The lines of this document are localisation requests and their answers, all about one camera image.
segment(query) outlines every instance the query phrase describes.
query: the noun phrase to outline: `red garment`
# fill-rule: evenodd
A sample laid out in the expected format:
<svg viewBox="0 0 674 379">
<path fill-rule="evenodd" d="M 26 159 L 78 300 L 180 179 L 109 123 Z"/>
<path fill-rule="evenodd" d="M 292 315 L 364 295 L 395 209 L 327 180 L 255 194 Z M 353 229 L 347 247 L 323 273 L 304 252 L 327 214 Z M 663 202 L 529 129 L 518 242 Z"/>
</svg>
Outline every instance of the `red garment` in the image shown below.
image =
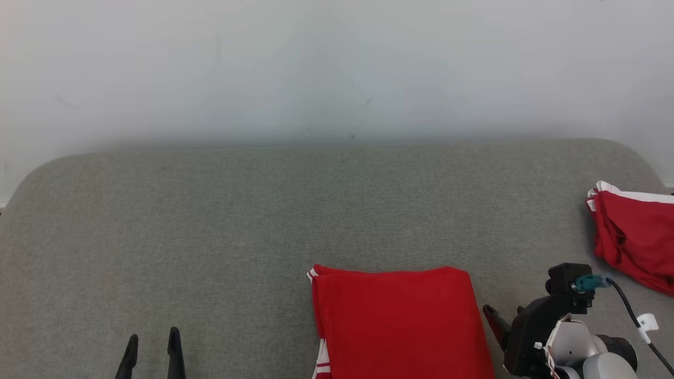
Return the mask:
<svg viewBox="0 0 674 379">
<path fill-rule="evenodd" d="M 321 337 L 315 378 L 494 378 L 467 272 L 316 265 L 308 276 Z"/>
<path fill-rule="evenodd" d="M 674 296 L 674 196 L 623 192 L 600 181 L 588 197 L 595 255 L 642 285 Z"/>
</svg>

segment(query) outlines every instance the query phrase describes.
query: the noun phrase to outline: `gray couch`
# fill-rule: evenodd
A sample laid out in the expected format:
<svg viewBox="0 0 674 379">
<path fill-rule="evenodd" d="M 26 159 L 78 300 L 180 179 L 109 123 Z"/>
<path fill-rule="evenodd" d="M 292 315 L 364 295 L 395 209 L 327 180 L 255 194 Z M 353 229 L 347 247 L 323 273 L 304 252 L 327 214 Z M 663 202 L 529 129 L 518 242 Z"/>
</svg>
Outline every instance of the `gray couch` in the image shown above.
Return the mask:
<svg viewBox="0 0 674 379">
<path fill-rule="evenodd" d="M 112 378 L 138 333 L 134 377 L 164 377 L 178 326 L 190 379 L 309 379 L 315 263 L 453 266 L 480 306 L 512 318 L 546 295 L 550 266 L 608 269 L 584 205 L 600 179 L 665 192 L 642 158 L 604 140 L 61 158 L 0 216 L 0 376 Z M 651 338 L 674 360 L 674 299 L 615 277 L 637 313 L 656 314 Z M 614 290 L 581 319 L 629 339 L 641 378 L 667 377 Z M 497 377 L 509 378 L 485 328 Z"/>
</svg>

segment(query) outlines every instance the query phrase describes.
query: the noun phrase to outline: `white label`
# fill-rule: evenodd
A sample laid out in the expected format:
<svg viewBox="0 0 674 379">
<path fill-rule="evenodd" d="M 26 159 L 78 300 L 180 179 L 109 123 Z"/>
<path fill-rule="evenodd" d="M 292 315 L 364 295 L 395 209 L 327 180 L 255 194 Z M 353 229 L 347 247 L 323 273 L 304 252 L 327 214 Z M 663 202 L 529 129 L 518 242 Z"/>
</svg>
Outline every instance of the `white label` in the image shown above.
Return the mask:
<svg viewBox="0 0 674 379">
<path fill-rule="evenodd" d="M 637 317 L 636 320 L 639 322 L 639 329 L 642 329 L 644 332 L 659 329 L 658 322 L 655 320 L 655 316 L 653 316 L 652 313 L 644 313 Z"/>
</svg>

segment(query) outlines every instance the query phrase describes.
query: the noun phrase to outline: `white wall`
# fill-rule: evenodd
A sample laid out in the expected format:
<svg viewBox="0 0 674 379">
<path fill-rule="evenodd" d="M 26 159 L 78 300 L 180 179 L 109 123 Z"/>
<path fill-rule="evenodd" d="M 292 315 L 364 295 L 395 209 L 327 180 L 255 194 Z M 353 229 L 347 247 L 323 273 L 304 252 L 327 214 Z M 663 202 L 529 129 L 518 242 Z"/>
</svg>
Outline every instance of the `white wall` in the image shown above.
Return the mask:
<svg viewBox="0 0 674 379">
<path fill-rule="evenodd" d="M 125 144 L 596 136 L 674 182 L 672 0 L 2 0 L 0 202 Z"/>
</svg>

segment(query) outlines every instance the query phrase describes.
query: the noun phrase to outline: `teal connector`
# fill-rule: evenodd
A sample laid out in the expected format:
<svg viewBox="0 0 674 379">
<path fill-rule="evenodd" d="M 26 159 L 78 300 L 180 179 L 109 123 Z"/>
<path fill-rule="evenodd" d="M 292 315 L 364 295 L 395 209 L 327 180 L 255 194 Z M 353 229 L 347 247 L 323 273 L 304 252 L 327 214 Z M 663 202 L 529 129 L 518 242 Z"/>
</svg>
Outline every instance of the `teal connector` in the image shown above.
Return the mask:
<svg viewBox="0 0 674 379">
<path fill-rule="evenodd" d="M 576 278 L 576 282 L 571 285 L 571 288 L 578 293 L 594 291 L 597 288 L 607 288 L 611 286 L 606 281 L 606 279 L 610 277 L 609 274 L 579 276 Z"/>
</svg>

